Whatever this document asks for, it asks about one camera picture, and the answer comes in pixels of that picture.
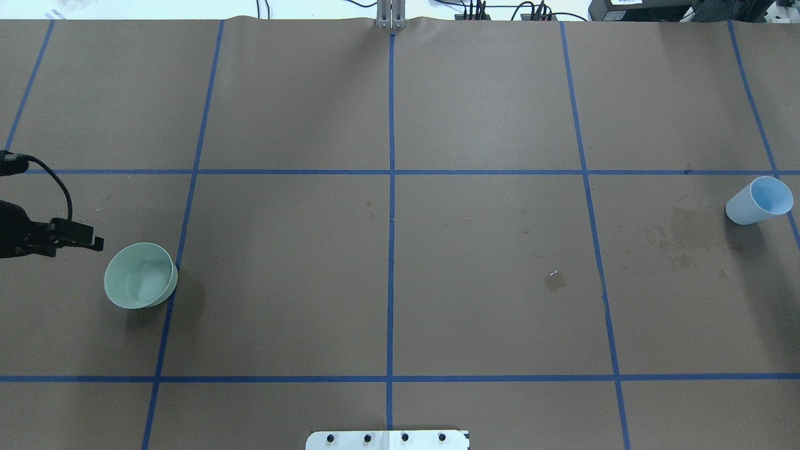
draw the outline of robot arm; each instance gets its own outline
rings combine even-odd
[[[20,206],[0,200],[0,258],[25,255],[54,257],[64,247],[102,251],[103,238],[94,236],[94,228],[72,221],[72,198],[61,179],[42,161],[28,155],[0,151],[0,176],[16,175],[28,170],[29,162],[37,163],[61,187],[66,196],[66,219],[34,222]]]

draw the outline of cup rim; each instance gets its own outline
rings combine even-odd
[[[780,210],[778,210],[778,212],[776,212],[776,211],[768,211],[767,209],[764,209],[764,207],[762,207],[758,203],[758,201],[756,201],[755,197],[753,196],[753,186],[755,186],[755,183],[758,183],[759,180],[761,180],[761,183],[764,183],[767,179],[770,180],[769,183],[773,183],[776,186],[780,186],[789,195],[789,207],[786,208],[785,211],[784,211],[784,208],[781,208]],[[760,211],[763,211],[763,212],[765,212],[767,214],[770,214],[770,215],[782,215],[782,214],[785,214],[785,213],[791,211],[792,206],[794,206],[794,195],[792,195],[792,190],[781,179],[777,179],[777,178],[771,177],[769,175],[763,175],[763,176],[757,177],[756,179],[751,181],[750,185],[748,187],[749,187],[748,191],[750,193],[750,198],[753,200],[753,204]]]

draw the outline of blue tape line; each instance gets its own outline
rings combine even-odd
[[[153,383],[154,380],[154,376],[0,376],[0,383]]]
[[[761,122],[761,115],[758,114],[758,108],[755,106],[753,93],[750,91],[750,83],[747,82],[745,67],[744,64],[742,63],[742,55],[739,53],[739,44],[736,41],[736,33],[734,32],[734,23],[730,20],[728,21],[728,32],[730,33],[730,42],[734,46],[736,63],[739,66],[739,75],[741,75],[742,77],[742,84],[744,84],[745,87],[745,93],[747,94],[747,101],[750,102],[750,109],[753,111],[753,117],[755,117],[755,124],[758,127],[758,133],[761,135],[761,142],[764,143],[764,149],[766,150],[766,157],[770,160],[770,167],[772,167],[772,171],[778,172],[778,166],[775,164],[775,158],[773,158],[772,156],[770,143],[766,139],[766,132],[764,131],[764,125]]]
[[[60,175],[192,175],[192,169],[54,169]],[[28,175],[45,175],[42,169],[29,169]],[[199,169],[199,175],[391,175],[382,169]],[[696,171],[659,169],[589,169],[589,175],[774,175],[773,171]],[[800,171],[778,171],[780,175],[800,175]],[[395,175],[583,175],[581,169],[411,169]]]
[[[47,27],[47,33],[45,33],[44,41],[42,41],[42,47],[39,48],[39,55],[36,57],[34,69],[30,72],[30,78],[28,78],[28,84],[25,86],[25,92],[22,93],[22,100],[19,102],[17,115],[14,116],[14,121],[11,123],[11,130],[8,133],[8,139],[6,139],[6,146],[3,147],[5,151],[10,150],[11,143],[14,141],[14,135],[17,134],[17,127],[19,126],[19,121],[22,118],[22,112],[25,110],[26,103],[28,103],[30,89],[34,86],[34,80],[36,79],[36,74],[39,72],[39,67],[42,65],[42,59],[45,57],[45,50],[47,50],[47,44],[50,42],[50,36],[53,34],[54,26],[55,20],[51,20]]]
[[[695,171],[695,170],[603,170],[589,169],[589,175],[772,175],[772,171]]]
[[[385,383],[381,375],[353,376],[32,376],[4,375],[0,383],[153,383],[160,384],[325,384]],[[393,383],[580,383],[615,381],[613,374],[597,375],[396,375]],[[626,374],[621,381],[800,380],[796,372]]]
[[[191,169],[53,169],[59,175],[191,175]],[[29,169],[28,175],[46,175],[42,169]]]
[[[614,381],[614,375],[397,375],[395,383],[533,383]]]
[[[382,170],[327,169],[200,169],[200,175],[388,175]]]
[[[397,175],[580,175],[579,169],[533,169],[533,170],[447,170],[447,169],[412,169],[395,171]]]
[[[162,376],[162,383],[385,383],[385,376]]]
[[[178,242],[178,253],[175,257],[175,266],[178,270],[181,268],[183,259],[183,248],[186,245],[186,233],[189,228],[189,218],[192,212],[192,200],[194,199],[194,189],[197,185],[198,170],[200,168],[200,158],[202,156],[202,144],[206,137],[206,124],[208,122],[208,111],[211,107],[211,95],[214,93],[214,79],[217,75],[217,63],[219,61],[219,50],[222,46],[222,32],[225,30],[225,21],[219,21],[219,29],[217,32],[217,43],[214,48],[214,60],[211,63],[211,74],[208,79],[208,89],[206,91],[206,105],[203,107],[202,120],[200,122],[200,132],[198,135],[197,150],[194,153],[194,167],[192,169],[192,179],[189,183],[189,193],[186,196],[186,209],[183,215],[183,225],[181,226],[181,238]],[[153,382],[153,391],[150,394],[150,406],[147,410],[147,421],[145,422],[145,432],[142,438],[142,450],[147,450],[150,445],[150,432],[153,428],[153,418],[155,416],[155,406],[158,402],[158,385],[161,377],[162,369],[164,367],[164,354],[166,352],[166,341],[170,334],[170,321],[172,319],[172,310],[175,301],[175,292],[170,295],[166,305],[166,316],[164,317],[164,328],[161,335],[161,344],[158,348],[158,359],[155,368],[155,381]]]
[[[586,207],[589,211],[589,224],[592,230],[592,243],[594,244],[594,259],[598,266],[600,284],[602,286],[603,308],[606,310],[606,332],[608,334],[608,347],[611,354],[611,367],[614,370],[614,386],[617,390],[617,405],[619,408],[619,422],[622,430],[622,442],[625,450],[630,450],[630,436],[628,434],[628,419],[625,412],[625,399],[622,395],[622,381],[619,378],[619,363],[617,361],[617,345],[614,340],[614,325],[611,322],[611,308],[608,303],[608,289],[606,288],[606,274],[602,267],[602,255],[600,253],[600,239],[598,238],[597,223],[594,218],[594,203],[592,202],[591,187],[589,184],[589,171],[586,167],[586,153],[583,150],[583,134],[581,132],[581,121],[578,117],[578,101],[575,98],[575,85],[572,79],[572,66],[570,65],[570,50],[566,40],[566,30],[564,22],[559,22],[561,28],[561,43],[564,49],[564,64],[566,67],[566,81],[570,87],[570,102],[572,103],[572,119],[575,125],[575,138],[578,142],[578,154],[581,159],[581,170],[583,171],[583,190],[586,193]]]
[[[742,85],[745,88],[745,94],[747,94],[747,101],[750,102],[750,109],[753,111],[753,117],[755,118],[756,126],[758,127],[758,133],[761,135],[761,141],[764,143],[764,151],[766,151],[766,157],[770,160],[770,166],[772,166],[773,173],[775,178],[781,178],[781,172],[778,170],[778,164],[775,162],[775,157],[772,155],[772,148],[770,147],[770,140],[766,137],[766,131],[764,131],[764,125],[761,121],[761,115],[758,113],[758,107],[755,105],[755,98],[753,98],[753,92],[750,90],[750,82],[747,81],[747,73],[745,73],[745,65],[742,61],[742,54],[739,52],[739,43],[736,40],[736,31],[734,30],[734,23],[729,20],[728,21],[728,32],[730,33],[730,43],[734,47],[734,54],[736,55],[736,63],[739,66],[739,75],[742,77]],[[786,217],[789,220],[789,226],[792,229],[792,236],[794,236],[794,243],[797,245],[798,249],[800,249],[800,232],[798,232],[797,223],[794,221],[794,214],[792,211],[786,213]]]
[[[394,428],[394,33],[389,35],[389,261],[386,285],[386,429]]]
[[[671,373],[621,375],[622,381],[800,380],[800,373]]]

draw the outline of metal bracket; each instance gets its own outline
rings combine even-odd
[[[375,25],[383,30],[406,28],[406,0],[378,0]]]

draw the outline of plastic cup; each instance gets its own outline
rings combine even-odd
[[[758,177],[728,200],[725,213],[739,225],[750,225],[782,215],[792,209],[794,198],[779,179]]]
[[[108,299],[119,307],[153,307],[175,290],[178,269],[161,246],[135,243],[111,259],[103,283]]]

